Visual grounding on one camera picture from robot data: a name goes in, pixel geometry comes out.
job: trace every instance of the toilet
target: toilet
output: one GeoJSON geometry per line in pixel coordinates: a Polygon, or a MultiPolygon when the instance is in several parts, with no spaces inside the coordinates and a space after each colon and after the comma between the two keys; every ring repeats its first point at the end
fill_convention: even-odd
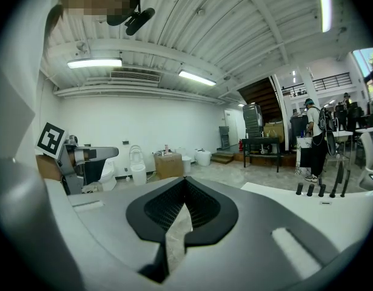
{"type": "Polygon", "coordinates": [[[142,186],[147,182],[146,166],[144,165],[143,154],[140,146],[133,145],[130,149],[130,168],[133,183],[142,186]]]}
{"type": "Polygon", "coordinates": [[[192,158],[187,156],[185,148],[178,148],[175,149],[175,153],[179,153],[182,155],[182,163],[184,164],[184,175],[190,173],[192,170],[192,158]]]}
{"type": "Polygon", "coordinates": [[[210,151],[205,150],[196,150],[196,162],[200,166],[209,166],[210,165],[210,157],[212,156],[210,151]]]}
{"type": "Polygon", "coordinates": [[[99,182],[102,185],[103,191],[111,191],[116,186],[115,166],[113,165],[113,161],[105,162],[99,182]]]}

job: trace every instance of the ceiling light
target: ceiling light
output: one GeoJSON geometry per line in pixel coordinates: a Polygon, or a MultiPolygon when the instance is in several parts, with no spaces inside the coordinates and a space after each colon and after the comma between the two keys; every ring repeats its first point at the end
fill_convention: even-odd
{"type": "Polygon", "coordinates": [[[179,73],[179,76],[182,76],[183,78],[187,78],[187,79],[191,79],[191,80],[194,80],[194,81],[197,81],[197,82],[201,82],[201,83],[204,83],[206,85],[209,85],[209,86],[214,86],[216,85],[216,82],[213,82],[211,80],[208,80],[208,79],[204,79],[198,75],[193,75],[189,72],[186,72],[186,71],[181,71],[179,73]]]}
{"type": "Polygon", "coordinates": [[[123,65],[121,58],[85,58],[69,61],[67,63],[70,69],[84,67],[121,67],[123,65]]]}
{"type": "Polygon", "coordinates": [[[332,1],[321,0],[322,32],[328,32],[332,26],[332,1]]]}

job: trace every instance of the door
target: door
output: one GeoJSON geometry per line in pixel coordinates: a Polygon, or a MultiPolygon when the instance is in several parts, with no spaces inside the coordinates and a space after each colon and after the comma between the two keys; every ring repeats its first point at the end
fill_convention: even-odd
{"type": "Polygon", "coordinates": [[[234,146],[238,144],[239,139],[237,136],[237,125],[235,115],[229,111],[225,110],[225,123],[229,127],[229,145],[234,146]]]}

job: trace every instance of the railing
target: railing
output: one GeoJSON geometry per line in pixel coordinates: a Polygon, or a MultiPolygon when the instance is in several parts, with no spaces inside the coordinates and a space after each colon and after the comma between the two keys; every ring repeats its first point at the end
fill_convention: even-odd
{"type": "MultiPolygon", "coordinates": [[[[316,92],[349,84],[352,84],[349,72],[313,81],[313,85],[316,92]]],[[[293,85],[290,87],[282,87],[282,92],[290,92],[290,97],[303,96],[307,94],[306,87],[303,83],[293,85]]]]}

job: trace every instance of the chair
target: chair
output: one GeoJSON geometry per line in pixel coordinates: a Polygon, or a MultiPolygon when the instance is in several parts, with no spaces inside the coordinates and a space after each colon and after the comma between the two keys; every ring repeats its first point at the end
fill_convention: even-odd
{"type": "Polygon", "coordinates": [[[363,133],[360,137],[366,154],[366,167],[360,176],[358,185],[366,190],[373,190],[373,142],[369,133],[363,133]]]}

